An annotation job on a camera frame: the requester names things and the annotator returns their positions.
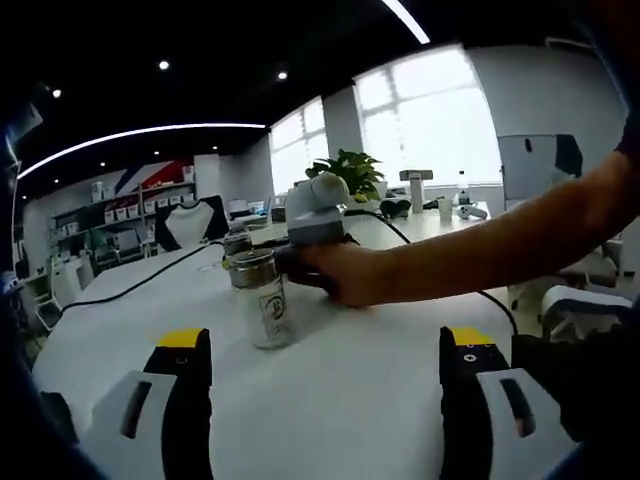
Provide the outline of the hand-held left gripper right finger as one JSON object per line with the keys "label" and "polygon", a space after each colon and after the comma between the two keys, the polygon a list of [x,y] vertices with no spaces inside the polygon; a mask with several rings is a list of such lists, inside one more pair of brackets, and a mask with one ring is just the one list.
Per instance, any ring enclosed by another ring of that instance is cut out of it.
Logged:
{"label": "hand-held left gripper right finger", "polygon": [[442,479],[577,479],[559,404],[473,328],[440,329]]}

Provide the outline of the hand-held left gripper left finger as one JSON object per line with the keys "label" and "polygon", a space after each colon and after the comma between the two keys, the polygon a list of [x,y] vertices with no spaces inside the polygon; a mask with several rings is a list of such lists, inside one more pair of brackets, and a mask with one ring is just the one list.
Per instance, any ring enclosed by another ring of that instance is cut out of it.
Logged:
{"label": "hand-held left gripper left finger", "polygon": [[162,336],[94,406],[82,450],[110,479],[211,479],[209,330]]}

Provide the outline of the person's right hand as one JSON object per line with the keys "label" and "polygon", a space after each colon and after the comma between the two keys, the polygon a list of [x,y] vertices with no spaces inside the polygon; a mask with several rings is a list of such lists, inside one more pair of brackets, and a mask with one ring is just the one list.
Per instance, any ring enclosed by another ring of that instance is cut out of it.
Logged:
{"label": "person's right hand", "polygon": [[364,308],[395,303],[395,260],[391,250],[371,250],[353,243],[299,247],[302,272],[290,279],[323,289],[348,307]]}

